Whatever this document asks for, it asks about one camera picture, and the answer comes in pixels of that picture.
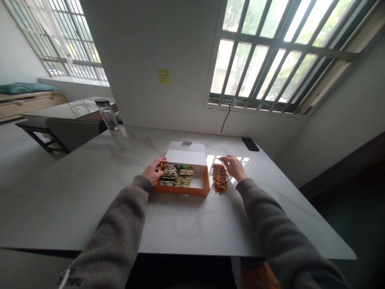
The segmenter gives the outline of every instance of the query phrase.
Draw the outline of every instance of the wooden cabinet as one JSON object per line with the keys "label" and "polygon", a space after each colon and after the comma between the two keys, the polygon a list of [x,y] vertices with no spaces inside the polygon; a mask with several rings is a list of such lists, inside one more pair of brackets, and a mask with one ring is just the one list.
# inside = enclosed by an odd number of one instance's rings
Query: wooden cabinet
{"label": "wooden cabinet", "polygon": [[25,112],[67,103],[59,91],[0,94],[0,122],[21,117]]}

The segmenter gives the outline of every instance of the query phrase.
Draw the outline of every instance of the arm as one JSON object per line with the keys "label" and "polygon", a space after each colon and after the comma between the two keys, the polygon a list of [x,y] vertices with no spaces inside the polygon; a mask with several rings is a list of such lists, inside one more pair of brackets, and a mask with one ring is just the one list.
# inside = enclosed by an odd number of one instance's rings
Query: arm
{"label": "arm", "polygon": [[247,216],[282,288],[347,288],[339,271],[320,255],[279,203],[246,176],[241,162],[230,155],[221,159],[238,181],[236,189]]}
{"label": "arm", "polygon": [[70,265],[64,288],[125,287],[139,249],[148,193],[163,174],[155,170],[160,163],[167,163],[165,160],[155,160],[117,195],[84,251]]}

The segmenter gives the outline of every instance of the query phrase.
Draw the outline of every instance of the white curtain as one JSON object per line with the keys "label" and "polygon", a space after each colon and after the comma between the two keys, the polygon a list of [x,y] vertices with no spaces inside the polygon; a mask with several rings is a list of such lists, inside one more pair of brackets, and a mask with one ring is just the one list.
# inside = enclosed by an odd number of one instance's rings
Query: white curtain
{"label": "white curtain", "polygon": [[68,65],[72,65],[71,54],[48,0],[26,0],[26,2],[30,6],[35,19],[51,37],[52,42],[55,43],[67,57]]}

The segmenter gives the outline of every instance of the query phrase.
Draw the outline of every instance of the sticky note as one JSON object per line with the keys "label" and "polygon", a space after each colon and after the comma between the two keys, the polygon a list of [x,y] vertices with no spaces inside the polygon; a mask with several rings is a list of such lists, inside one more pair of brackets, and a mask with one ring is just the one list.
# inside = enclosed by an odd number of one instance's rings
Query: sticky note
{"label": "sticky note", "polygon": [[171,84],[170,71],[168,69],[158,69],[158,78],[160,84]]}

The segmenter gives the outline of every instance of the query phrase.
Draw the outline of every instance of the black cable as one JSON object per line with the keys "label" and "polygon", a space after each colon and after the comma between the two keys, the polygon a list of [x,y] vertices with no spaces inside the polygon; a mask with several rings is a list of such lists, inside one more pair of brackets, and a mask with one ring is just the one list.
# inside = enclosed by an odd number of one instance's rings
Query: black cable
{"label": "black cable", "polygon": [[223,122],[223,126],[222,126],[222,129],[221,129],[221,133],[222,133],[222,131],[223,131],[223,127],[225,126],[225,122],[226,122],[226,120],[227,120],[227,117],[229,116],[230,108],[231,108],[231,104],[229,104],[229,112],[227,113],[227,116],[226,116],[226,118],[225,118],[225,121]]}

